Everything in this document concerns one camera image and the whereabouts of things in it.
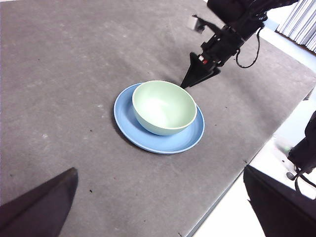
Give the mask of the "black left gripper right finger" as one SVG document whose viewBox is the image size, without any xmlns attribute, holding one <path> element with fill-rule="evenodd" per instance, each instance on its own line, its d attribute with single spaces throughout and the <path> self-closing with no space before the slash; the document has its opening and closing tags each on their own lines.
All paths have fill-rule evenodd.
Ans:
<svg viewBox="0 0 316 237">
<path fill-rule="evenodd" d="M 316 201 L 247 165 L 243 181 L 249 203 L 267 237 L 314 237 Z"/>
</svg>

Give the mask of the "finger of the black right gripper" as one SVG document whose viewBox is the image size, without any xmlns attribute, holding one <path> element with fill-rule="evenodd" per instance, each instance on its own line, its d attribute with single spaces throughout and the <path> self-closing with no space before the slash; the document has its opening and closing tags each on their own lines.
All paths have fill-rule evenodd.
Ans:
<svg viewBox="0 0 316 237">
<path fill-rule="evenodd" d="M 210 72 L 204 67 L 198 56 L 190 53 L 190 66 L 180 87 L 192 87 L 210 78 Z"/>
<path fill-rule="evenodd" d="M 184 88 L 199 84 L 207 79 L 210 79 L 211 77 L 220 74 L 220 72 L 221 71 L 218 68 L 214 68 L 211 72 L 198 69 L 189 69 L 184 77 Z"/>
</svg>

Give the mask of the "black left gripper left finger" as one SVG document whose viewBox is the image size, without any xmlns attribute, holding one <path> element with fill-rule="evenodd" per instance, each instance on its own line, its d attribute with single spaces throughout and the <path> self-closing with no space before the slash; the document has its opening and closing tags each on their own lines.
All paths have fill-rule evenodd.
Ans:
<svg viewBox="0 0 316 237">
<path fill-rule="evenodd" d="M 57 237 L 71 210 L 79 182 L 70 168 L 0 206 L 2 237 Z"/>
</svg>

